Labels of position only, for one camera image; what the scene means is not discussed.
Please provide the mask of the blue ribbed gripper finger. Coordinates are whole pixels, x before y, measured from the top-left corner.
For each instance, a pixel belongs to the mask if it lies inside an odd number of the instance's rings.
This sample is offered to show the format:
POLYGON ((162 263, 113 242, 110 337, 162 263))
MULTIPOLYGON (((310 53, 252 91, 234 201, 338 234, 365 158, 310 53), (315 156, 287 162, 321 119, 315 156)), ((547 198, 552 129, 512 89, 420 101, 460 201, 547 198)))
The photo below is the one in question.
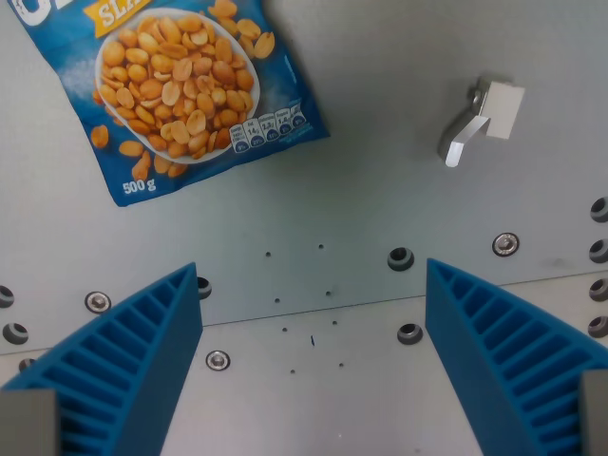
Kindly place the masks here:
POLYGON ((189 263, 91 320, 2 389, 56 394, 65 455, 158 455, 202 331, 189 263))
POLYGON ((579 383, 600 343, 537 306, 436 259, 425 327, 485 455, 580 455, 579 383))

